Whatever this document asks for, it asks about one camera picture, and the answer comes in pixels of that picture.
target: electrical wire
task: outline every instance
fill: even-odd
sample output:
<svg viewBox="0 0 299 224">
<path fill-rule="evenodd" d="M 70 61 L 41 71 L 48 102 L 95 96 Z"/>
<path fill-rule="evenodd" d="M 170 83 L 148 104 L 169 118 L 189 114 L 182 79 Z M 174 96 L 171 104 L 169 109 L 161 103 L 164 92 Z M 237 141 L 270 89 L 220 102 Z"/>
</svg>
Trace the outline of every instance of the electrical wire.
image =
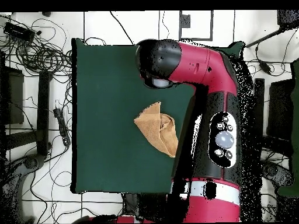
<svg viewBox="0 0 299 224">
<path fill-rule="evenodd" d="M 15 55 L 17 56 L 17 59 L 19 60 L 20 64 L 24 66 L 25 70 L 27 71 L 27 73 L 30 74 L 30 76 L 34 75 L 32 75 L 28 70 L 35 73 L 38 73 L 39 71 L 48 70 L 53 72 L 53 75 L 56 75 L 55 73 L 57 72 L 64 72 L 65 68 L 71 68 L 70 58 L 68 56 L 70 52 L 67 52 L 67 54 L 63 54 L 63 48 L 67 40 L 67 36 L 64 29 L 50 20 L 37 19 L 36 21 L 38 20 L 45 20 L 59 27 L 65 35 L 64 45 L 62 48 L 59 48 L 57 45 L 49 43 L 48 41 L 51 40 L 54 36 L 49 40 L 35 36 L 32 44 L 30 44 L 26 48 L 21 46 L 18 46 L 16 48 Z M 28 27 L 23 23 L 17 23 L 22 24 L 25 28 L 34 31 L 33 27 L 40 27 L 34 26 L 34 23 L 36 21 L 33 22 L 32 27 Z M 45 28 L 52 28 L 54 30 L 54 34 L 56 34 L 56 30 L 54 27 Z"/>
<path fill-rule="evenodd" d="M 54 211 L 56 210 L 57 204 L 56 204 L 56 203 L 53 203 L 53 204 L 52 204 L 52 207 L 51 207 L 51 215 L 48 216 L 47 219 L 44 220 L 43 222 L 41 222 L 40 224 L 44 224 L 44 223 L 45 223 L 51 216 L 53 216 L 53 213 L 54 213 Z"/>
<path fill-rule="evenodd" d="M 39 217 L 39 219 L 38 219 L 38 221 L 37 221 L 37 224 L 39 224 L 41 217 L 44 215 L 44 213 L 46 212 L 46 210 L 47 210 L 47 208 L 48 208 L 48 203 L 45 202 L 44 199 L 38 197 L 38 196 L 33 192 L 33 190 L 32 190 L 32 184 L 33 184 L 33 182 L 34 182 L 34 180 L 35 180 L 35 176 L 36 176 L 36 172 L 34 171 L 34 173 L 33 173 L 33 180 L 32 180 L 31 185 L 30 185 L 30 191 L 31 191 L 32 195 L 34 195 L 36 198 L 38 198 L 39 200 L 43 201 L 43 202 L 46 204 L 46 208 L 44 209 L 43 213 L 40 215 L 40 217 Z"/>
<path fill-rule="evenodd" d="M 121 26 L 121 28 L 124 30 L 124 33 L 126 34 L 126 36 L 128 37 L 128 39 L 131 41 L 131 44 L 134 45 L 133 41 L 131 40 L 131 38 L 129 37 L 129 35 L 127 34 L 127 32 L 125 31 L 123 25 L 119 22 L 119 20 L 117 20 L 117 18 L 112 14 L 111 11 L 109 11 L 109 12 L 113 16 L 113 18 L 116 19 L 116 21 L 119 23 L 119 25 Z"/>
<path fill-rule="evenodd" d="M 101 38 L 96 38 L 96 37 L 90 37 L 88 39 L 86 39 L 84 42 L 88 45 L 87 41 L 90 39 L 95 39 L 95 40 L 101 40 L 103 42 L 103 45 L 106 46 L 106 42 L 104 40 L 102 40 Z"/>
<path fill-rule="evenodd" d="M 267 196 L 269 196 L 269 197 L 272 197 L 276 202 L 279 203 L 280 206 L 283 206 L 285 209 L 287 209 L 287 205 L 286 205 L 286 204 L 283 204 L 283 203 L 282 203 L 281 201 L 279 201 L 275 196 L 273 196 L 273 195 L 271 195 L 271 194 L 269 194 L 269 193 L 261 193 L 260 195 L 261 195 L 261 196 L 263 196 L 263 195 L 267 195 Z M 266 208 L 270 208 L 270 209 L 272 209 L 273 212 L 274 212 L 274 214 L 273 214 L 273 212 L 269 212 L 269 211 L 267 211 Z M 268 212 L 269 214 L 271 214 L 271 216 L 273 216 L 273 217 L 276 218 L 277 207 L 274 207 L 274 206 L 268 204 L 267 207 L 262 207 L 262 209 L 263 209 L 265 212 Z"/>
<path fill-rule="evenodd" d="M 297 31 L 298 31 L 298 28 L 295 30 L 295 32 L 293 33 L 293 35 L 292 35 L 291 38 L 289 39 L 289 41 L 288 41 L 288 43 L 287 43 L 287 45 L 286 45 L 286 49 L 285 49 L 285 51 L 284 51 L 283 60 L 282 60 L 282 62 L 280 62 L 280 67 L 281 67 L 281 69 L 283 70 L 283 72 L 280 73 L 280 74 L 278 74 L 278 75 L 273 75 L 272 73 L 275 71 L 275 68 L 274 68 L 274 66 L 272 66 L 272 67 L 273 67 L 273 71 L 270 70 L 267 74 L 269 74 L 269 75 L 271 75 L 271 76 L 280 76 L 280 75 L 282 75 L 282 74 L 284 74 L 284 73 L 291 73 L 290 71 L 286 71 L 286 66 L 285 66 L 285 63 L 284 63 L 284 59 L 286 58 L 287 47 L 288 47 L 288 45 L 290 44 L 291 39 L 294 37 L 294 35 L 296 34 Z M 258 62 L 259 62 L 260 64 L 266 64 L 266 65 L 267 65 L 267 62 L 262 61 L 262 60 L 259 59 L 259 57 L 258 57 L 259 44 L 260 44 L 260 43 L 258 43 L 257 46 L 256 46 L 256 48 L 255 48 L 256 59 L 258 60 Z"/>
<path fill-rule="evenodd" d="M 164 24 L 164 14 L 165 14 L 165 11 L 163 12 L 162 24 L 164 25 L 164 27 L 166 27 L 165 24 Z M 168 34 L 167 34 L 166 39 L 168 39 L 168 36 L 169 36 L 169 29 L 168 29 L 167 27 L 166 27 L 166 29 L 167 29 L 167 31 L 168 31 Z"/>
<path fill-rule="evenodd" d="M 65 43 L 67 42 L 67 35 L 66 35 L 64 29 L 63 29 L 61 26 L 59 26 L 58 24 L 56 24 L 55 22 L 52 22 L 51 20 L 47 20 L 47 19 L 44 19 L 44 18 L 39 18 L 39 19 L 35 20 L 35 21 L 32 23 L 32 25 L 31 25 L 31 29 L 33 29 L 33 25 L 34 25 L 38 20 L 45 20 L 46 22 L 51 22 L 52 24 L 56 25 L 57 27 L 59 27 L 59 28 L 64 32 L 65 40 L 64 40 L 64 44 L 63 44 L 63 46 L 62 46 L 62 50 L 63 50 L 63 49 L 64 49 L 64 46 L 65 46 Z"/>
<path fill-rule="evenodd" d="M 22 199 L 24 202 L 42 202 L 36 199 Z M 65 201 L 65 200 L 44 200 L 45 202 L 63 202 L 63 203 L 76 203 L 81 204 L 81 201 Z M 123 202 L 109 202 L 109 201 L 82 201 L 84 204 L 123 204 Z"/>
<path fill-rule="evenodd" d="M 87 210 L 87 211 L 89 211 L 92 215 L 94 215 L 94 216 L 98 216 L 98 215 L 96 215 L 95 213 L 93 213 L 90 209 L 87 209 L 87 208 L 82 208 L 82 209 L 85 209 L 85 210 Z M 58 221 L 58 219 L 62 216 L 62 215 L 69 215 L 69 214 L 73 214 L 73 213 L 76 213 L 76 212 L 79 212 L 79 211 L 81 211 L 82 209 L 78 209 L 78 210 L 76 210 L 76 211 L 72 211 L 72 212 L 65 212 L 65 213 L 62 213 L 62 214 L 60 214 L 59 215 L 59 217 L 54 221 L 54 223 L 53 224 L 59 224 L 57 221 Z"/>
<path fill-rule="evenodd" d="M 36 147 L 37 147 L 37 146 L 34 146 L 33 148 L 27 150 L 27 152 L 24 154 L 24 158 L 26 157 L 26 155 L 27 155 L 27 153 L 28 153 L 29 151 L 31 151 L 32 149 L 34 149 L 34 148 L 36 148 Z"/>
<path fill-rule="evenodd" d="M 53 180 L 53 178 L 52 178 L 52 175 L 51 175 L 51 159 L 49 160 L 49 174 L 50 174 L 50 178 L 51 178 L 51 180 L 53 181 L 53 184 L 55 184 L 55 185 L 57 185 L 57 186 L 60 186 L 60 187 L 65 187 L 65 186 L 67 186 L 67 185 L 59 185 L 59 184 L 57 184 L 55 181 L 56 181 L 56 179 L 55 180 Z"/>
<path fill-rule="evenodd" d="M 59 177 L 59 175 L 61 175 L 61 174 L 63 174 L 63 173 L 69 173 L 70 175 L 72 175 L 72 173 L 70 173 L 69 171 L 62 171 L 62 172 L 60 172 L 57 176 L 56 176 L 56 178 L 53 180 L 52 179 L 52 177 L 51 177 L 51 179 L 52 179 L 52 181 L 53 181 L 53 184 L 52 184 L 52 189 L 51 189 L 51 200 L 53 201 L 53 188 L 54 188 L 54 185 L 58 185 L 59 187 L 66 187 L 66 186 L 69 186 L 70 184 L 71 184 L 71 182 L 69 183 L 69 184 L 67 184 L 67 185 L 59 185 L 59 184 L 57 184 L 56 183 L 56 179 Z M 52 208 L 54 207 L 53 206 L 54 204 L 52 203 L 52 206 L 51 206 L 51 216 L 52 216 L 52 218 L 53 218 L 53 220 L 55 221 L 55 209 L 53 209 L 53 211 L 52 211 Z"/>
<path fill-rule="evenodd" d="M 57 156 L 52 157 L 51 160 L 55 159 L 56 157 L 59 157 L 59 156 L 63 155 L 67 150 L 68 150 L 68 148 L 65 148 L 63 152 L 61 152 L 61 153 L 60 153 L 59 155 L 57 155 Z M 57 164 L 58 161 L 59 161 L 59 159 L 58 159 L 58 160 L 55 162 L 55 164 L 52 166 L 51 170 L 53 169 L 53 167 L 55 167 L 55 165 Z M 34 187 L 38 182 L 40 182 L 43 178 L 45 178 L 45 176 L 46 176 L 48 173 L 49 173 L 49 171 L 48 171 L 46 174 L 44 174 L 44 176 L 41 177 L 41 178 L 40 178 L 34 185 L 32 185 L 32 187 Z M 22 194 L 22 196 L 24 196 L 28 191 L 30 191 L 30 189 L 28 189 L 27 191 L 25 191 L 25 192 Z"/>
</svg>

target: tan cloth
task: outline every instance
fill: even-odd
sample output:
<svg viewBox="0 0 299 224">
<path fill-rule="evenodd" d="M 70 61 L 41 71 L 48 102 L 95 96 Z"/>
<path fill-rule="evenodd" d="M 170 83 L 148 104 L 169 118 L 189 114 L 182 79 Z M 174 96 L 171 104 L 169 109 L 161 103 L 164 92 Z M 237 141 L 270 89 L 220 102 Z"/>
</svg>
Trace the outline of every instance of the tan cloth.
<svg viewBox="0 0 299 224">
<path fill-rule="evenodd" d="M 178 147 L 175 120 L 160 113 L 160 105 L 161 102 L 151 104 L 134 119 L 134 123 L 152 146 L 174 158 Z"/>
</svg>

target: black cable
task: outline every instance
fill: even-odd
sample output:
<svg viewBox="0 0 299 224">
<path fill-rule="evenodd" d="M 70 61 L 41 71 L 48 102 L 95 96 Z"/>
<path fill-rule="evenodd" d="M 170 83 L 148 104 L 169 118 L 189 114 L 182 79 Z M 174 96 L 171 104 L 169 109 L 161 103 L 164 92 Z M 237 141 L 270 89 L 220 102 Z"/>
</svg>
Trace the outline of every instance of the black cable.
<svg viewBox="0 0 299 224">
<path fill-rule="evenodd" d="M 51 179 L 52 179 L 52 181 L 53 181 L 53 185 L 52 185 L 52 189 L 51 189 L 51 200 L 53 201 L 53 188 L 54 188 L 54 185 L 56 184 L 56 185 L 58 185 L 57 183 L 56 183 L 56 179 L 59 177 L 59 175 L 61 175 L 61 174 L 63 174 L 63 173 L 69 173 L 70 175 L 72 175 L 69 171 L 62 171 L 61 173 L 59 173 L 57 176 L 56 176 L 56 178 L 53 180 L 52 179 L 52 177 L 51 177 Z M 66 186 L 69 186 L 71 184 L 71 182 L 69 183 L 69 184 L 67 184 L 67 185 L 58 185 L 58 186 L 60 186 L 60 187 L 66 187 Z M 53 206 L 54 204 L 52 203 L 52 206 L 51 206 L 51 216 L 52 216 L 52 218 L 53 218 L 53 221 L 55 221 L 55 209 L 52 211 L 52 208 L 54 207 Z"/>
<path fill-rule="evenodd" d="M 289 160 L 289 158 L 280 158 L 280 159 L 270 159 L 268 160 L 269 162 L 275 162 L 275 161 L 278 161 L 278 160 L 281 160 L 281 162 L 283 162 L 284 160 Z"/>
<path fill-rule="evenodd" d="M 164 11 L 164 13 L 163 13 L 163 17 L 162 17 L 162 24 L 164 25 L 164 27 L 166 27 L 165 24 L 164 24 L 164 14 L 165 14 L 165 11 Z M 167 34 L 166 39 L 168 39 L 168 36 L 169 36 L 169 29 L 168 29 L 167 27 L 166 27 L 166 29 L 167 29 L 167 31 L 168 31 L 168 34 Z"/>
<path fill-rule="evenodd" d="M 11 130 L 32 130 L 31 128 L 11 128 Z M 47 129 L 48 131 L 60 131 L 59 129 Z"/>
<path fill-rule="evenodd" d="M 53 27 L 31 26 L 31 28 L 34 28 L 34 27 L 40 27 L 40 28 L 42 28 L 42 29 L 46 29 L 46 28 L 48 28 L 48 29 L 53 29 L 53 30 L 54 30 L 54 35 L 52 36 L 52 38 L 46 40 L 46 39 L 40 37 L 40 38 L 41 38 L 42 40 L 44 40 L 45 42 L 49 42 L 49 41 L 52 40 L 52 39 L 55 37 L 55 35 L 56 35 L 56 29 L 53 28 Z"/>
<path fill-rule="evenodd" d="M 67 107 L 67 109 L 68 109 L 68 114 L 72 115 L 72 113 L 69 112 L 69 108 L 68 108 L 68 105 L 67 105 L 67 104 L 63 105 L 63 104 L 61 104 L 61 103 L 59 102 L 59 100 L 56 100 L 56 102 L 58 102 L 58 104 L 62 106 L 62 109 L 61 109 L 61 112 L 62 112 L 62 113 L 63 113 L 63 108 L 64 108 L 64 107 Z"/>
<path fill-rule="evenodd" d="M 61 137 L 61 135 L 57 135 L 57 136 L 55 136 L 55 138 L 53 139 L 53 141 L 52 141 L 52 143 L 54 142 L 54 140 L 57 138 L 57 137 Z M 51 174 L 51 155 L 50 155 L 50 159 L 49 159 L 49 174 L 50 174 L 50 178 L 51 178 L 51 180 L 53 181 L 53 184 L 55 184 L 55 185 L 57 185 L 57 186 L 60 186 L 60 187 L 64 187 L 63 185 L 59 185 L 59 184 L 57 184 L 56 182 L 55 182 L 55 180 L 53 180 L 53 178 L 52 178 L 52 174 Z"/>
<path fill-rule="evenodd" d="M 291 36 L 291 38 L 289 39 L 289 41 L 288 41 L 288 43 L 287 43 L 287 45 L 286 45 L 286 49 L 285 49 L 285 51 L 284 51 L 283 60 L 282 60 L 281 65 L 280 65 L 280 67 L 281 67 L 281 69 L 283 70 L 283 72 L 280 73 L 279 75 L 273 75 L 273 74 L 271 74 L 272 71 L 271 71 L 270 67 L 268 66 L 267 62 L 262 61 L 261 59 L 259 59 L 259 57 L 258 57 L 258 49 L 259 49 L 259 44 L 260 44 L 260 43 L 258 43 L 258 45 L 257 45 L 256 48 L 255 48 L 255 55 L 256 55 L 257 60 L 259 61 L 259 64 L 260 64 L 261 69 L 262 69 L 265 73 L 267 73 L 267 74 L 269 74 L 269 75 L 271 75 L 271 76 L 280 76 L 280 75 L 284 74 L 285 72 L 287 72 L 287 73 L 291 73 L 290 71 L 286 71 L 286 66 L 285 66 L 285 64 L 284 64 L 284 59 L 286 58 L 287 47 L 288 47 L 288 45 L 290 44 L 291 39 L 294 37 L 294 35 L 296 34 L 297 31 L 298 31 L 298 28 L 295 30 L 295 32 L 293 33 L 293 35 Z"/>
<path fill-rule="evenodd" d="M 94 216 L 98 216 L 98 215 L 96 215 L 95 213 L 93 213 L 91 210 L 89 210 L 89 209 L 87 209 L 87 208 L 82 208 L 82 209 L 85 209 L 85 210 L 89 211 L 89 212 L 90 212 L 92 215 L 94 215 Z M 65 212 L 65 213 L 60 214 L 59 217 L 55 220 L 55 222 L 54 222 L 53 224 L 58 223 L 57 221 L 58 221 L 58 219 L 59 219 L 62 215 L 69 215 L 69 214 L 73 214 L 73 213 L 76 213 L 76 212 L 79 212 L 79 211 L 81 211 L 81 209 L 78 209 L 78 210 L 76 210 L 76 211 L 72 211 L 72 212 Z"/>
<path fill-rule="evenodd" d="M 258 59 L 252 59 L 252 60 L 244 60 L 244 62 L 246 62 L 247 64 L 249 64 L 250 62 L 254 62 L 254 63 L 259 63 Z M 264 61 L 267 64 L 281 64 L 281 62 L 276 62 L 276 61 Z M 292 62 L 283 62 L 283 64 L 291 64 Z"/>
<path fill-rule="evenodd" d="M 28 107 L 28 106 L 23 106 L 23 108 L 30 108 L 30 109 L 42 109 L 42 110 L 47 110 L 47 111 L 49 111 L 50 113 L 53 113 L 51 110 L 49 110 L 49 109 L 45 109 L 45 108 L 38 108 L 38 107 Z"/>
<path fill-rule="evenodd" d="M 88 41 L 89 39 L 101 40 L 101 41 L 103 42 L 103 45 L 104 45 L 104 46 L 107 45 L 106 42 L 105 42 L 104 40 L 102 40 L 101 38 L 96 38 L 96 37 L 90 37 L 90 38 L 86 39 L 84 42 L 87 44 L 87 41 Z"/>
<path fill-rule="evenodd" d="M 46 222 L 46 221 L 53 215 L 54 211 L 56 210 L 57 204 L 56 204 L 56 203 L 53 203 L 53 204 L 52 204 L 52 207 L 51 207 L 51 215 L 48 216 L 48 217 L 46 218 L 46 220 L 44 220 L 44 221 L 41 222 L 40 224 L 45 223 L 45 222 Z"/>
<path fill-rule="evenodd" d="M 263 196 L 263 195 L 270 196 L 270 197 L 274 198 L 274 199 L 275 199 L 275 201 L 277 201 L 277 198 L 276 198 L 276 197 L 274 197 L 273 195 L 269 194 L 269 193 L 261 193 L 260 195 L 261 195 L 261 196 Z M 273 207 L 273 206 L 272 206 L 272 205 L 270 205 L 270 204 L 268 204 L 268 205 L 267 205 L 267 207 L 263 207 L 263 206 L 262 206 L 262 209 L 263 209 L 265 212 L 267 212 L 267 213 L 271 214 L 271 216 L 273 216 L 273 217 L 275 217 L 275 218 L 276 218 L 276 211 L 274 211 L 274 210 L 273 210 L 273 211 L 274 211 L 274 214 L 272 214 L 272 211 L 271 211 L 271 212 L 269 212 L 269 211 L 267 211 L 267 210 L 266 210 L 266 208 L 273 209 L 273 208 L 276 208 L 276 207 Z"/>
<path fill-rule="evenodd" d="M 57 27 L 59 27 L 59 28 L 64 32 L 65 40 L 64 40 L 64 44 L 63 44 L 63 46 L 62 46 L 62 50 L 63 50 L 63 48 L 64 48 L 64 46 L 65 46 L 65 43 L 66 43 L 66 41 L 67 41 L 67 35 L 66 35 L 64 29 L 63 29 L 61 26 L 59 26 L 58 24 L 52 22 L 51 20 L 47 20 L 47 19 L 43 19 L 43 18 L 39 18 L 39 19 L 35 20 L 35 21 L 32 23 L 32 25 L 31 25 L 31 29 L 32 29 L 32 27 L 33 27 L 33 24 L 35 24 L 38 20 L 45 20 L 45 21 L 47 21 L 47 22 L 51 22 L 52 24 L 56 25 Z"/>
<path fill-rule="evenodd" d="M 60 27 L 56 23 L 50 20 L 46 20 L 46 21 L 55 24 L 61 30 L 63 30 L 62 27 Z M 54 27 L 46 27 L 46 28 L 52 28 L 56 34 L 56 30 Z M 59 46 L 49 43 L 48 42 L 49 40 L 45 40 L 38 36 L 34 37 L 34 40 L 36 41 L 37 44 L 35 42 L 32 42 L 32 44 L 28 46 L 29 48 L 31 48 L 31 51 L 24 49 L 22 52 L 20 52 L 19 47 L 17 47 L 16 50 L 17 59 L 19 60 L 20 64 L 24 66 L 25 70 L 29 73 L 29 75 L 34 76 L 27 69 L 35 73 L 38 73 L 39 71 L 48 70 L 53 72 L 53 75 L 56 75 L 55 74 L 56 72 L 64 72 L 66 67 L 71 68 L 71 66 L 68 66 L 71 65 L 71 60 L 69 59 L 70 51 L 68 51 L 67 54 L 63 54 L 62 51 L 65 46 L 65 42 L 67 40 L 66 33 L 64 30 L 63 32 L 65 34 L 65 40 L 62 48 L 59 48 Z"/>
<path fill-rule="evenodd" d="M 34 104 L 36 107 L 38 107 L 38 105 L 36 103 L 34 103 L 32 96 L 30 96 L 30 97 L 28 97 L 27 99 L 24 99 L 24 100 L 29 100 L 30 98 L 31 98 L 32 104 Z"/>
<path fill-rule="evenodd" d="M 31 151 L 32 149 L 34 149 L 34 148 L 36 148 L 36 146 L 34 146 L 33 148 L 27 150 L 27 152 L 24 154 L 24 158 L 26 157 L 27 153 L 28 153 L 29 151 Z"/>
<path fill-rule="evenodd" d="M 68 148 L 65 148 L 63 152 L 61 152 L 59 155 L 55 156 L 55 157 L 52 157 L 51 160 L 53 160 L 54 158 L 60 156 L 60 155 L 63 155 L 66 151 L 68 150 Z M 42 178 L 39 179 L 39 181 L 41 181 L 43 178 L 45 178 L 45 176 L 49 173 L 49 171 L 44 174 L 44 176 Z M 27 191 L 25 191 L 22 196 L 24 196 L 30 189 L 28 189 Z"/>
<path fill-rule="evenodd" d="M 126 34 L 126 36 L 128 37 L 128 39 L 131 41 L 131 44 L 134 45 L 133 41 L 131 40 L 131 38 L 128 36 L 127 32 L 125 31 L 123 25 L 119 22 L 119 20 L 117 20 L 117 18 L 112 14 L 111 11 L 109 11 L 110 14 L 113 16 L 114 19 L 116 19 L 116 21 L 119 23 L 119 25 L 121 26 L 121 28 L 124 30 L 124 33 Z"/>
<path fill-rule="evenodd" d="M 72 119 L 72 117 L 67 121 L 67 128 L 68 128 L 68 122 Z"/>
<path fill-rule="evenodd" d="M 33 192 L 33 190 L 32 190 L 32 184 L 33 184 L 33 182 L 34 182 L 34 180 L 35 180 L 35 175 L 36 175 L 36 172 L 34 171 L 34 173 L 33 173 L 33 180 L 32 180 L 31 185 L 30 185 L 30 191 L 31 191 L 32 195 L 34 195 L 36 198 L 38 198 L 39 200 L 43 201 L 43 202 L 46 204 L 46 208 L 44 209 L 43 213 L 40 215 L 40 217 L 39 217 L 39 219 L 38 219 L 38 221 L 37 221 L 37 224 L 39 224 L 41 217 L 45 214 L 45 212 L 46 212 L 46 210 L 47 210 L 47 208 L 48 208 L 48 203 L 45 202 L 45 200 L 43 200 L 42 198 L 38 197 L 38 196 Z"/>
<path fill-rule="evenodd" d="M 24 202 L 43 202 L 40 200 L 34 200 L 34 199 L 22 199 Z M 81 201 L 64 201 L 64 200 L 44 200 L 45 202 L 63 202 L 63 203 L 77 203 L 81 204 Z M 100 201 L 82 201 L 84 204 L 122 204 L 123 202 L 100 202 Z"/>
<path fill-rule="evenodd" d="M 276 153 L 273 151 L 271 152 L 268 157 L 265 159 L 265 161 L 268 161 L 273 155 L 275 155 Z"/>
</svg>

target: black equipment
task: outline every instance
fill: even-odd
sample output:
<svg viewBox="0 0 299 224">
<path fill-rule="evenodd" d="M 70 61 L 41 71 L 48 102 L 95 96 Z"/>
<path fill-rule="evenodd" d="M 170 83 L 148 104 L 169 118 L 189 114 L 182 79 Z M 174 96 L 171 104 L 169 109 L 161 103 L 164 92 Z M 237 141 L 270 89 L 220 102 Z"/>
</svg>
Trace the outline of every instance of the black equipment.
<svg viewBox="0 0 299 224">
<path fill-rule="evenodd" d="M 23 83 L 24 75 L 22 71 L 18 69 L 13 69 L 11 67 L 5 67 L 8 71 L 9 80 L 9 92 L 10 102 L 14 104 L 9 104 L 7 108 L 7 119 L 5 124 L 21 124 L 24 122 L 24 116 L 21 109 L 23 109 Z"/>
<path fill-rule="evenodd" d="M 267 135 L 291 140 L 294 110 L 291 93 L 294 88 L 293 79 L 271 83 Z"/>
<path fill-rule="evenodd" d="M 25 223 L 22 212 L 22 187 L 26 176 L 44 165 L 50 143 L 48 142 L 48 101 L 51 74 L 47 71 L 39 75 L 39 102 L 37 130 L 6 135 L 9 104 L 8 71 L 5 68 L 5 53 L 0 56 L 0 222 Z M 9 163 L 6 151 L 36 142 L 37 154 L 19 158 Z"/>
<path fill-rule="evenodd" d="M 35 32 L 10 22 L 5 23 L 4 33 L 9 35 L 13 42 L 18 42 L 21 46 L 28 46 L 32 43 Z"/>
<path fill-rule="evenodd" d="M 51 16 L 51 12 L 42 12 L 42 14 L 45 17 L 50 17 Z"/>
<path fill-rule="evenodd" d="M 62 137 L 63 145 L 65 147 L 69 147 L 70 144 L 71 144 L 71 140 L 70 140 L 69 135 L 68 135 L 67 126 L 65 124 L 62 111 L 59 108 L 55 108 L 53 110 L 53 112 L 54 112 L 55 118 L 57 118 L 57 120 L 58 120 L 59 132 L 60 132 L 60 135 Z"/>
</svg>

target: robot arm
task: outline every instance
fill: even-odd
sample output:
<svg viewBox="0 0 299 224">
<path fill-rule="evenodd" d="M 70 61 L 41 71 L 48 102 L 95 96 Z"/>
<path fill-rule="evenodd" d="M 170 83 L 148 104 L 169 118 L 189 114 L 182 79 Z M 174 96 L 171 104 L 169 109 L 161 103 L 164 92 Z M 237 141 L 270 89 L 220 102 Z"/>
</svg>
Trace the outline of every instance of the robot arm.
<svg viewBox="0 0 299 224">
<path fill-rule="evenodd" d="M 238 222 L 238 82 L 228 57 L 174 40 L 145 40 L 137 45 L 137 65 L 146 86 L 160 89 L 187 83 L 195 89 L 192 131 L 179 140 L 183 151 L 168 197 L 188 200 L 184 222 Z"/>
</svg>

